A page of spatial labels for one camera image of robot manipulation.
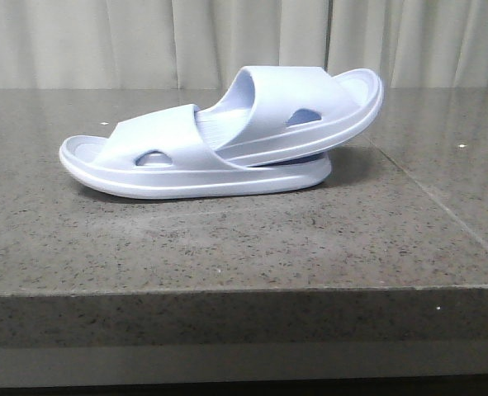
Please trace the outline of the beige pleated curtain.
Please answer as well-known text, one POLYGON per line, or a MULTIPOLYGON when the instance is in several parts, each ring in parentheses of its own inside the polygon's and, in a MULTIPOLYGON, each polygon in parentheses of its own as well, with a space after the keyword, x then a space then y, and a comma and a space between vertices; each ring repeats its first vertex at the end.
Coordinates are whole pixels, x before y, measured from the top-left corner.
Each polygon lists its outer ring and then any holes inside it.
POLYGON ((215 89, 260 64, 488 87, 488 1, 0 1, 0 88, 215 89))

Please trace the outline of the light blue slipper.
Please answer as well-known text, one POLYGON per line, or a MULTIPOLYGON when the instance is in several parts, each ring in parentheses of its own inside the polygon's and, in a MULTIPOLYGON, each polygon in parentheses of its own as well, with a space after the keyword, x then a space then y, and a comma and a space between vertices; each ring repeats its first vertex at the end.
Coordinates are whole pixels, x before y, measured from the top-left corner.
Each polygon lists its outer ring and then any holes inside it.
POLYGON ((286 165, 242 167, 202 139, 194 105, 123 120, 109 138, 67 138, 59 159, 94 190, 136 199, 244 196, 292 191, 321 183, 332 170, 324 153, 286 165))
POLYGON ((358 68, 245 66, 225 95, 195 114, 200 136, 223 159, 260 166, 327 151, 377 117, 384 84, 358 68))

